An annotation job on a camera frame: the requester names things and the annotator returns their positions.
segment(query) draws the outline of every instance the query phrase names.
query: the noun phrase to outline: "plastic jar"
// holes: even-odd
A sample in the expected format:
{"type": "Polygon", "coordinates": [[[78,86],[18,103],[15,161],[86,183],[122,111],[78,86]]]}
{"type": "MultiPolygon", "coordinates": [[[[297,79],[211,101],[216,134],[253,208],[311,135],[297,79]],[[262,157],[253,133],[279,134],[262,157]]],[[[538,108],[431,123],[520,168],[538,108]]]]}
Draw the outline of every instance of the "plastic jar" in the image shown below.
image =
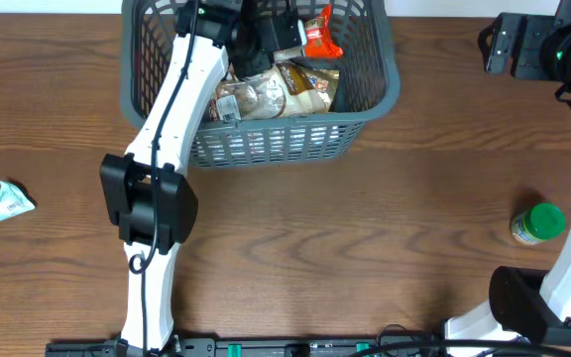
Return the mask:
{"type": "Polygon", "coordinates": [[[565,229],[565,217],[552,203],[540,203],[513,218],[511,232],[514,239],[535,245],[556,238],[565,229]]]}

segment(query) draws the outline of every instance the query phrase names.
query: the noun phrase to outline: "gray plastic basket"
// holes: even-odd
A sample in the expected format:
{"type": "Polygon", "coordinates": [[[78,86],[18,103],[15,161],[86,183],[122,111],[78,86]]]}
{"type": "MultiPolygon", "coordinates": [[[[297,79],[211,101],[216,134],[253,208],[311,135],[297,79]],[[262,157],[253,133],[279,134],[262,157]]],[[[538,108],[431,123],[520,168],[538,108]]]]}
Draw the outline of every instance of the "gray plastic basket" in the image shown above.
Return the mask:
{"type": "MultiPolygon", "coordinates": [[[[143,126],[171,59],[173,11],[185,0],[123,0],[121,109],[143,126]]],[[[261,14],[278,14],[285,0],[258,0],[261,14]]],[[[303,19],[333,5],[330,30],[345,55],[302,60],[315,68],[341,70],[333,110],[291,118],[204,121],[191,148],[199,167],[239,167],[332,159],[344,153],[370,120],[389,112],[400,93],[392,30],[382,0],[290,0],[303,19]]]]}

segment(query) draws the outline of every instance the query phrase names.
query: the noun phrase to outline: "red packet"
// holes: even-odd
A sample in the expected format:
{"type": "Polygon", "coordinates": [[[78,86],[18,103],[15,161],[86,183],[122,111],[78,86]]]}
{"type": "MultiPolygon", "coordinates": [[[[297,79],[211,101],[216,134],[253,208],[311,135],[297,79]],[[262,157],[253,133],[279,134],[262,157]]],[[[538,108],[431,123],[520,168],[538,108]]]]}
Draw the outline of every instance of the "red packet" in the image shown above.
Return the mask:
{"type": "Polygon", "coordinates": [[[320,15],[305,23],[305,56],[316,59],[340,59],[343,50],[332,41],[329,31],[329,18],[332,14],[332,5],[323,8],[320,15]]]}

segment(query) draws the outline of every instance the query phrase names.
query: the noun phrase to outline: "green bottle cap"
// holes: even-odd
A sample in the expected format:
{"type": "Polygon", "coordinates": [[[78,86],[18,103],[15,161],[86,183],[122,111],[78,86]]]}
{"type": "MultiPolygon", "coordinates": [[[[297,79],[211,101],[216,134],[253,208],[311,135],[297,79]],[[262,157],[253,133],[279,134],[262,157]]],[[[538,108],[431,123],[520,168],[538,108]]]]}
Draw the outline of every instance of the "green bottle cap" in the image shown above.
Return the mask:
{"type": "Polygon", "coordinates": [[[550,240],[565,229],[565,217],[561,210],[552,203],[540,203],[533,207],[524,220],[525,228],[535,238],[550,240]]]}

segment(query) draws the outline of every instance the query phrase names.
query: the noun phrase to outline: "wooden table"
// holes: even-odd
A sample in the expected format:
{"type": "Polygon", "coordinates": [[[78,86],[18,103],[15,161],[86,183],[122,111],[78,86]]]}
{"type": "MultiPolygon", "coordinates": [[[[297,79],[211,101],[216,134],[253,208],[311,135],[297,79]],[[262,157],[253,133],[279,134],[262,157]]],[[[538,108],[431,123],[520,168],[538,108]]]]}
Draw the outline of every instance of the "wooden table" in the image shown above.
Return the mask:
{"type": "MultiPolygon", "coordinates": [[[[485,300],[496,267],[551,268],[565,234],[524,247],[509,219],[542,196],[571,222],[571,114],[554,83],[483,73],[489,22],[392,19],[400,100],[339,160],[192,170],[177,327],[435,328],[485,300]]],[[[98,177],[136,134],[118,109],[119,35],[119,16],[0,15],[0,179],[38,203],[0,224],[0,356],[124,323],[127,261],[98,177]]]]}

